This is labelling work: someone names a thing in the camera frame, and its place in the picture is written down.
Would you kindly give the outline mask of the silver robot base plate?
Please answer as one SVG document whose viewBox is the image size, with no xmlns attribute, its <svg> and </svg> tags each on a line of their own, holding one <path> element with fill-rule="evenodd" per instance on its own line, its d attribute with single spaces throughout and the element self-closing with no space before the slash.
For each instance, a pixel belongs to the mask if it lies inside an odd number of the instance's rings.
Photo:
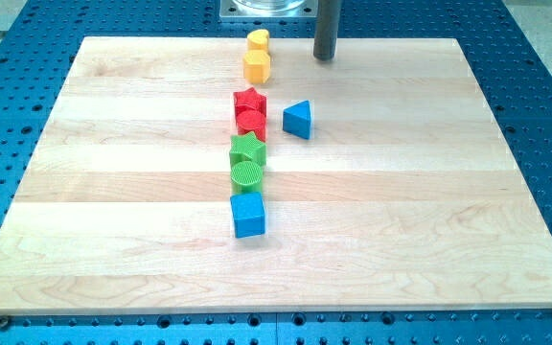
<svg viewBox="0 0 552 345">
<path fill-rule="evenodd" d="M 218 0 L 221 19 L 314 18 L 317 0 Z"/>
</svg>

